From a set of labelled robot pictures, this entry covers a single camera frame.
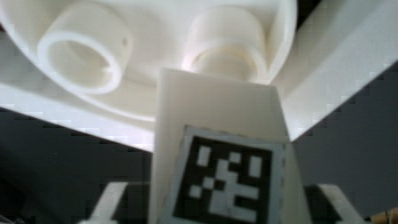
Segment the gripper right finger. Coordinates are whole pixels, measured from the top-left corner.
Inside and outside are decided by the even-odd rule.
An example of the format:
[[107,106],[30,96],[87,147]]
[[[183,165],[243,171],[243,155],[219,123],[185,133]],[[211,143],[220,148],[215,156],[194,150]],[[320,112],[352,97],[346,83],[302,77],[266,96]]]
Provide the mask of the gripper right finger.
[[371,224],[336,185],[307,185],[306,199],[313,224]]

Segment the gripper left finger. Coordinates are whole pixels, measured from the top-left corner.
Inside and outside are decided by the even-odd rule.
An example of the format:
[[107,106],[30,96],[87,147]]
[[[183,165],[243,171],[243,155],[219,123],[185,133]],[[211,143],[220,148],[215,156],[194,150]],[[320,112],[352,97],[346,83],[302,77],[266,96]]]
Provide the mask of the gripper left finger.
[[105,185],[91,216],[78,224],[147,224],[149,183]]

